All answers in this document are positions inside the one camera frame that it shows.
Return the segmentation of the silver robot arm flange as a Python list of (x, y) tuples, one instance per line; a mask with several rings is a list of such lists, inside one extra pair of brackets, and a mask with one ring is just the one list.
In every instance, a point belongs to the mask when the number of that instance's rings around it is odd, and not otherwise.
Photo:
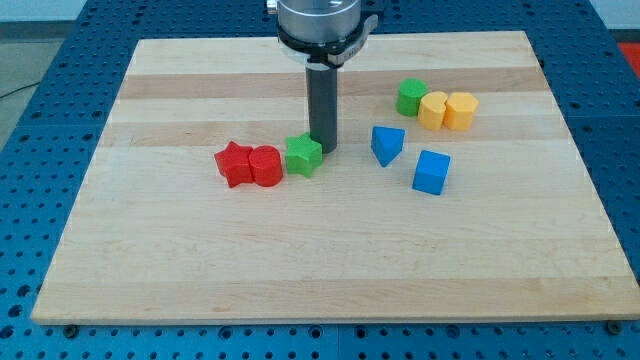
[(378, 26), (376, 14), (366, 14), (361, 0), (266, 0), (276, 17), (281, 49), (315, 71), (337, 69), (365, 46)]

